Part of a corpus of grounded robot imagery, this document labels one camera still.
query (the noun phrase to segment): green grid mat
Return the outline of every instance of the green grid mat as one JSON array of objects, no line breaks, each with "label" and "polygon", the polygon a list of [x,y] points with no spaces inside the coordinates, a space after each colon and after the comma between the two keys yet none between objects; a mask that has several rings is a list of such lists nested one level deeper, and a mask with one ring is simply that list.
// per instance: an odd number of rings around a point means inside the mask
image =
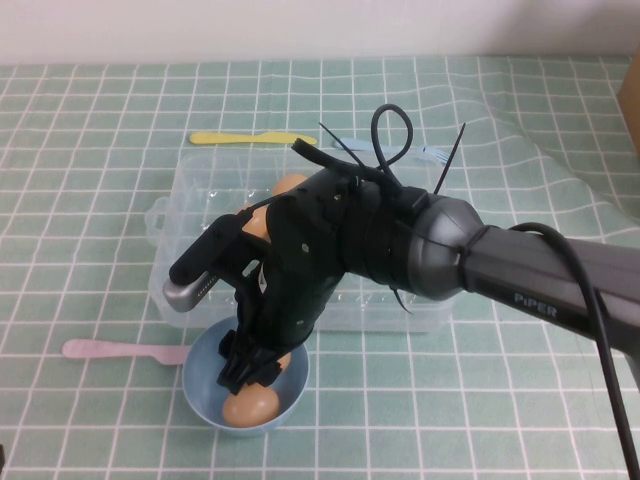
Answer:
[{"label": "green grid mat", "polygon": [[[484,221],[640,246],[640,164],[614,92],[630,59],[397,58],[0,66],[0,443],[15,479],[624,478],[593,344],[476,296],[436,333],[329,333],[282,429],[216,435],[179,371],[67,361],[69,338],[190,343],[147,294],[143,215],[193,130],[369,139],[403,107]],[[382,141],[404,130],[381,122]],[[640,396],[616,357],[634,432]]]}]

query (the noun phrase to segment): gray robot arm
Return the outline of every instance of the gray robot arm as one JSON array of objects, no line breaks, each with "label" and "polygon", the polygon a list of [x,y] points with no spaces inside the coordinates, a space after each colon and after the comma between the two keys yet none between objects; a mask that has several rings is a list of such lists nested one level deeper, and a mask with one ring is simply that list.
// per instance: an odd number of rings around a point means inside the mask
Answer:
[{"label": "gray robot arm", "polygon": [[[445,197],[434,198],[415,230],[409,270],[416,293],[476,292],[594,338],[578,284],[540,235],[486,227],[469,204]],[[570,242],[602,296],[611,346],[626,355],[640,388],[640,250]]]}]

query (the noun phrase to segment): egg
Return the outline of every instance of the egg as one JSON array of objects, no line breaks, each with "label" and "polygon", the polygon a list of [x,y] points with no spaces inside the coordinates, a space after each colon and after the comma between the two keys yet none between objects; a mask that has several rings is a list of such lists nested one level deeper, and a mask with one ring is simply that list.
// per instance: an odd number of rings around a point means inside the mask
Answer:
[{"label": "egg", "polygon": [[268,205],[265,205],[253,212],[251,220],[242,227],[242,230],[255,237],[259,237],[270,242],[271,239],[269,238],[269,232],[267,231],[267,208]]},{"label": "egg", "polygon": [[291,363],[291,352],[287,353],[284,357],[281,357],[280,360],[278,360],[278,363],[280,364],[280,368],[284,372]]},{"label": "egg", "polygon": [[222,406],[224,421],[236,428],[263,425],[276,418],[279,412],[278,394],[259,383],[245,385],[238,395],[229,395]]},{"label": "egg", "polygon": [[280,195],[281,193],[288,192],[292,188],[297,187],[302,182],[307,179],[304,175],[300,175],[299,173],[293,173],[291,175],[286,175],[285,177],[278,180],[276,186],[273,187],[273,194]]}]

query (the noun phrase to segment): blue bowl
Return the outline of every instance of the blue bowl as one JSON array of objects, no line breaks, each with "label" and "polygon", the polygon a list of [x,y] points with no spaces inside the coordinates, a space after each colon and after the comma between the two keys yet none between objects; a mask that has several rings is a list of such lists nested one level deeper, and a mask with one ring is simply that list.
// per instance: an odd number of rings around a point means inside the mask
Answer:
[{"label": "blue bowl", "polygon": [[182,370],[182,387],[194,412],[214,427],[231,435],[250,437],[273,430],[289,418],[309,380],[309,355],[304,345],[291,352],[291,363],[271,385],[280,399],[280,414],[263,425],[230,427],[222,417],[222,405],[229,391],[216,383],[225,364],[218,345],[226,333],[236,328],[236,317],[226,318],[205,330],[189,349]]}]

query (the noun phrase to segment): white wall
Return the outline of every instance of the white wall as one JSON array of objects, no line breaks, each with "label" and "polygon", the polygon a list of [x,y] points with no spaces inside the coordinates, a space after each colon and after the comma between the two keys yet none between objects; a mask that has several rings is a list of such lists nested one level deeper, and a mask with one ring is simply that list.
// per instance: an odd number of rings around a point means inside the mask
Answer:
[{"label": "white wall", "polygon": [[0,63],[631,53],[640,0],[0,0]]}]

